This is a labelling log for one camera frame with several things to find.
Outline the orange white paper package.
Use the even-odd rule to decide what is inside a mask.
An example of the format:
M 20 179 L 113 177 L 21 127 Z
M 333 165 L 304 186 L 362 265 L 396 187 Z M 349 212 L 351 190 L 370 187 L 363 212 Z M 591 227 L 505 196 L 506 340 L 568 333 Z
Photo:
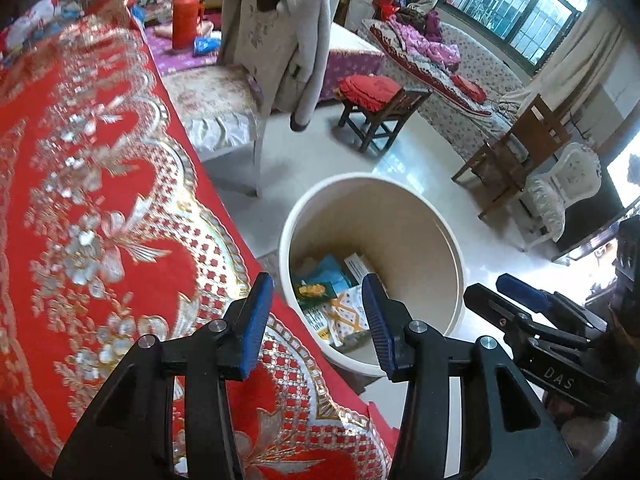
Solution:
M 312 331 L 334 349 L 346 351 L 370 336 L 360 285 L 303 312 Z

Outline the dark green snack packet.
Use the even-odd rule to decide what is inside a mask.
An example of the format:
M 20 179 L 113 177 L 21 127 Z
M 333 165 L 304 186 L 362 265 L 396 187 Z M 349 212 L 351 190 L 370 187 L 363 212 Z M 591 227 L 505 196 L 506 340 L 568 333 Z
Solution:
M 298 284 L 294 286 L 295 297 L 303 310 L 328 304 L 336 297 L 331 283 Z

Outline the beige trash bin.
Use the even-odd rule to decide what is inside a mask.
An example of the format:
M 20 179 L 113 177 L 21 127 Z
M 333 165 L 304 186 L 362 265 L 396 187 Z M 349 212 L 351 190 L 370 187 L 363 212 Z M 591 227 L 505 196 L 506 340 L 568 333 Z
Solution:
M 293 276 L 305 260 L 358 255 L 388 296 L 413 318 L 448 336 L 462 315 L 464 264 L 442 215 L 392 179 L 339 174 L 312 186 L 293 206 L 280 237 L 278 271 L 286 304 L 303 312 Z

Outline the dark wooden chair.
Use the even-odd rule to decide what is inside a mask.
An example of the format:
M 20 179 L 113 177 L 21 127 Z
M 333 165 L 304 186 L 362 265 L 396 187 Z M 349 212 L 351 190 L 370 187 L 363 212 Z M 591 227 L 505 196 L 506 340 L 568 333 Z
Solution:
M 511 128 L 498 140 L 484 141 L 451 180 L 457 182 L 468 170 L 478 176 L 480 167 L 495 170 L 499 189 L 478 214 L 484 220 L 523 192 L 527 178 L 568 142 L 570 134 L 537 94 Z

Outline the floral sofa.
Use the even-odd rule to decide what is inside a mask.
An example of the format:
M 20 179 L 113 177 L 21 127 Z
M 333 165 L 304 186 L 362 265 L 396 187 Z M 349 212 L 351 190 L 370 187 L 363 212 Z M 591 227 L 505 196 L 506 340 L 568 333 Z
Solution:
M 385 54 L 381 74 L 404 87 L 431 90 L 432 95 L 419 108 L 419 114 L 464 160 L 484 141 L 495 141 L 505 134 L 514 120 L 498 110 L 498 101 L 506 93 L 524 84 L 503 60 L 480 42 L 454 25 L 440 25 L 444 44 L 456 44 L 461 61 L 456 70 L 441 68 L 428 58 L 408 54 L 387 22 L 367 18 L 358 35 Z M 481 86 L 487 100 L 477 104 L 451 81 L 458 74 Z

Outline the small wooden stool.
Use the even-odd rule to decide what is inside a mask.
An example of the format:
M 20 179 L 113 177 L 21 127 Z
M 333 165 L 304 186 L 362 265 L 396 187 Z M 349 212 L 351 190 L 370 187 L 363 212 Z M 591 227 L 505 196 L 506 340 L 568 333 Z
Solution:
M 382 157 L 392 147 L 408 119 L 432 95 L 431 90 L 400 88 L 380 110 L 372 112 L 344 99 L 338 120 L 340 128 L 349 126 L 360 140 L 359 153 L 375 152 Z

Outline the red embroidered tablecloth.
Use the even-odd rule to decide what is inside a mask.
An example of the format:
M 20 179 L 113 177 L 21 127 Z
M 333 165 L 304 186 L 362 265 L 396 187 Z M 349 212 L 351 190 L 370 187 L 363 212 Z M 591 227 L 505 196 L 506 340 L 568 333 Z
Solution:
M 47 479 L 139 337 L 191 335 L 262 270 L 131 7 L 102 0 L 1 69 L 1 421 Z M 245 478 L 387 478 L 393 431 L 277 292 L 228 391 Z

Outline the red sofa pillow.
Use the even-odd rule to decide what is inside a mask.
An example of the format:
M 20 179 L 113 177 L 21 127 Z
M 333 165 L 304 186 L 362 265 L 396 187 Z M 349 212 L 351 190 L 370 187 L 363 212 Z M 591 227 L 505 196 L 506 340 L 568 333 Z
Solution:
M 477 104 L 484 104 L 486 102 L 487 94 L 476 82 L 470 81 L 458 74 L 451 75 L 450 79 L 454 85 L 473 102 Z

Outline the beige curtain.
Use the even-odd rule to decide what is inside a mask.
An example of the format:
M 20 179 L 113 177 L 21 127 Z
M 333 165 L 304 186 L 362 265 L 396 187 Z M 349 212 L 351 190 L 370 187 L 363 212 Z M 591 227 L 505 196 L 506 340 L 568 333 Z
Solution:
M 620 21 L 599 0 L 591 0 L 542 69 L 527 86 L 502 96 L 498 110 L 514 120 L 539 96 L 561 118 L 577 112 L 608 74 L 624 41 Z

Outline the red stool cushion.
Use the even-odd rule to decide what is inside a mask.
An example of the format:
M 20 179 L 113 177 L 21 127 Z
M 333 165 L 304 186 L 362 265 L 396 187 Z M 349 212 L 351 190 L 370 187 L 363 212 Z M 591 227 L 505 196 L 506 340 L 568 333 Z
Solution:
M 341 79 L 334 93 L 339 100 L 376 113 L 386 107 L 400 90 L 400 84 L 385 76 L 352 75 Z

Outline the pink blanket on sofa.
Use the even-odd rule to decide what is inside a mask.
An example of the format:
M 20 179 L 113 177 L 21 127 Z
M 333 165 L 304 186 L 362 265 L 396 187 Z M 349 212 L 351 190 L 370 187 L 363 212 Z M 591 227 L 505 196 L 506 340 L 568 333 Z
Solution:
M 401 47 L 408 54 L 428 58 L 441 68 L 451 68 L 460 63 L 460 51 L 456 44 L 428 40 L 413 26 L 398 21 L 396 14 L 387 20 L 387 24 L 393 29 Z

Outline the white cushioned chair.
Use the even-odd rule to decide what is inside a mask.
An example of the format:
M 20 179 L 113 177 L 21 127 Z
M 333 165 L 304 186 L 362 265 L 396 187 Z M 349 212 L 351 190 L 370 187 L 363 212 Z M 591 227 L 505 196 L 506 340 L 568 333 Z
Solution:
M 259 84 L 233 61 L 241 0 L 222 0 L 221 47 L 214 65 L 162 77 L 172 107 L 198 159 L 205 164 L 241 148 L 252 151 L 250 180 L 216 174 L 214 181 L 249 196 L 262 192 L 262 144 L 268 114 Z

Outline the blue plastic bag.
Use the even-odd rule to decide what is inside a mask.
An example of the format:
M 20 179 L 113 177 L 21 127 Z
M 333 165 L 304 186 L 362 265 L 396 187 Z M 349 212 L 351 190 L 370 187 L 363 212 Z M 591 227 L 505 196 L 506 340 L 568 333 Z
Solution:
M 218 52 L 221 39 L 217 37 L 196 37 L 193 41 L 193 55 L 202 58 Z

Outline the white red plastic bag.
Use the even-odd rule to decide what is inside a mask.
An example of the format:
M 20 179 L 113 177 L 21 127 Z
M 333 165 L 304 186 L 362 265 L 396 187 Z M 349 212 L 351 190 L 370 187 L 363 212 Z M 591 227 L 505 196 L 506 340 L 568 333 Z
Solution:
M 47 25 L 58 15 L 60 0 L 39 0 L 1 32 L 1 51 L 9 52 L 24 44 L 36 29 Z

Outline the window with black frame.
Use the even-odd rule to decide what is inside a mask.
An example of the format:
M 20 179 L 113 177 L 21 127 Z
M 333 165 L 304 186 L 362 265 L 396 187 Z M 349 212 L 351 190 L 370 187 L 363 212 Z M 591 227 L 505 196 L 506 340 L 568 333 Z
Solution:
M 589 0 L 439 0 L 529 75 L 559 47 Z

